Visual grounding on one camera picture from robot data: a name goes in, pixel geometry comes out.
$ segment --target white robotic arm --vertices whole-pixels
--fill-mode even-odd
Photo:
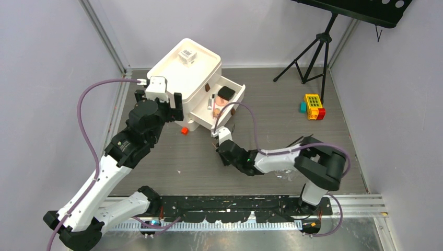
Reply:
[[[234,165],[248,176],[279,170],[298,170],[304,174],[309,181],[299,197],[300,212],[312,214],[328,191],[339,189],[346,162],[344,153],[324,146],[303,149],[303,145],[320,143],[312,137],[284,149],[246,151],[232,141],[232,135],[225,127],[211,132],[211,136],[218,139],[217,152],[224,165]],[[317,155],[320,157],[315,162],[312,159]]]
[[[127,127],[106,147],[98,176],[93,173],[64,207],[48,211],[43,217],[52,230],[60,227],[57,231],[60,240],[72,250],[89,251],[116,224],[138,214],[155,215],[161,207],[160,196],[144,186],[130,197],[99,209],[114,187],[158,142],[164,124],[183,120],[181,94],[174,93],[175,108],[172,108],[166,95],[165,78],[152,76],[149,85],[141,82],[147,88],[136,91],[137,104],[129,113]],[[306,215],[317,209],[328,191],[338,190],[340,186],[345,164],[343,153],[330,147],[308,147],[310,143],[319,142],[312,137],[285,149],[246,151],[232,141],[231,132],[225,127],[218,128],[212,136],[219,141],[217,152],[223,163],[234,165],[248,176],[276,170],[298,170],[304,174],[310,181],[301,192],[298,209]],[[312,158],[317,155],[320,157],[315,162]],[[83,195],[91,185],[89,192]],[[72,206],[82,197],[72,211]]]
[[[147,186],[109,207],[99,209],[99,206],[158,142],[164,124],[183,120],[181,94],[174,93],[176,107],[171,108],[166,84],[164,77],[152,76],[143,94],[135,93],[137,104],[129,113],[127,127],[106,147],[97,178],[93,173],[64,207],[48,211],[43,217],[52,230],[62,222],[58,230],[60,240],[70,249],[90,250],[116,224],[138,214],[155,214],[160,209],[160,196]],[[70,212],[90,186],[91,189]]]

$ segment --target yellow lego brick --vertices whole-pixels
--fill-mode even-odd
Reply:
[[[308,109],[308,119],[315,120],[318,117],[318,108],[309,108]]]
[[[305,94],[304,101],[308,105],[308,110],[313,108],[323,108],[318,94]]]

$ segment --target small white object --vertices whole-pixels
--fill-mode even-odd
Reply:
[[[213,138],[218,137],[218,145],[221,145],[223,142],[227,140],[232,140],[231,131],[226,127],[218,128],[217,130],[215,130],[215,133],[213,130],[211,130],[211,136]]]
[[[197,59],[197,52],[191,49],[184,49],[179,52],[179,58],[182,64],[190,67],[195,63],[195,60]]]
[[[212,98],[208,99],[208,110],[212,110]]]
[[[166,88],[167,80],[165,77],[151,76],[149,79],[149,85],[145,90],[146,98],[152,100],[159,98],[161,102],[169,102]]]
[[[147,80],[144,78],[137,78],[138,81],[140,81],[140,83],[137,83],[137,85],[147,85]]]

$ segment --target white wall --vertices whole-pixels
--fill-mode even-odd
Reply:
[[[120,72],[78,1],[2,1],[0,26],[0,249],[45,250],[51,230],[43,215],[94,169],[78,97]],[[101,149],[117,86],[97,89],[85,98],[83,121]]]
[[[413,1],[377,43],[360,23],[333,75],[366,179],[381,193],[401,250],[443,238],[442,1]]]
[[[191,38],[221,56],[223,65],[286,66],[322,33],[331,13],[290,0],[94,0],[107,33],[132,68],[154,66],[180,40]],[[350,19],[331,30],[335,50]],[[301,59],[308,64],[311,57]],[[317,63],[324,61],[320,54]]]

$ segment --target red block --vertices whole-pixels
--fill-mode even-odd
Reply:
[[[316,120],[322,120],[324,118],[325,114],[326,114],[326,110],[324,108],[319,108],[319,115],[317,116]]]
[[[186,127],[183,127],[183,128],[181,129],[181,133],[184,134],[184,135],[187,135],[188,132],[189,132],[189,129],[186,128]]]

